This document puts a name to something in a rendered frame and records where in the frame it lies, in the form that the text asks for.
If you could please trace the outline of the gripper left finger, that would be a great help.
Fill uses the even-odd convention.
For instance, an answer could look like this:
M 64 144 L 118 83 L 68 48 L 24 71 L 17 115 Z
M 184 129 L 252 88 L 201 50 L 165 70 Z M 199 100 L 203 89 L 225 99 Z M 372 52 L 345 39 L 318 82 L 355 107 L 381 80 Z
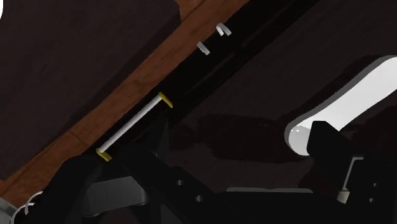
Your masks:
M 224 224 L 214 192 L 182 168 L 167 165 L 168 150 L 168 120 L 163 118 L 118 156 L 148 194 L 150 224 Z

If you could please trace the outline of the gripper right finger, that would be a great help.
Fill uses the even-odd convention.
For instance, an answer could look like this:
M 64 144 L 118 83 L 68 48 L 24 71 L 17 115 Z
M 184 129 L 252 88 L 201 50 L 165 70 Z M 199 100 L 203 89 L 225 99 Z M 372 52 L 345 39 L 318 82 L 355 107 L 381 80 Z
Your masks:
M 313 122 L 307 153 L 347 195 L 351 224 L 397 224 L 397 160 L 360 148 L 326 121 Z

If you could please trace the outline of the grey rounded box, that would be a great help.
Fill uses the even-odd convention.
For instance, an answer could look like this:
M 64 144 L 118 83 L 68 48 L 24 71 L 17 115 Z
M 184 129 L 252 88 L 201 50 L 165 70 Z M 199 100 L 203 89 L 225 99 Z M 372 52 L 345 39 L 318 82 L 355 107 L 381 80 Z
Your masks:
M 148 194 L 131 176 L 93 183 L 82 203 L 82 214 L 98 214 L 129 206 L 139 206 L 149 201 Z

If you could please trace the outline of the black rounded object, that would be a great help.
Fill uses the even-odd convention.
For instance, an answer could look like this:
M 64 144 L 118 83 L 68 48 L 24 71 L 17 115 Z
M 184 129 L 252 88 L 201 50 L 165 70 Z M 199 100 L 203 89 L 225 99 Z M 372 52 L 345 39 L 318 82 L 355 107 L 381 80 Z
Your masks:
M 83 198 L 101 172 L 97 157 L 80 155 L 66 160 L 43 191 L 31 223 L 83 224 Z

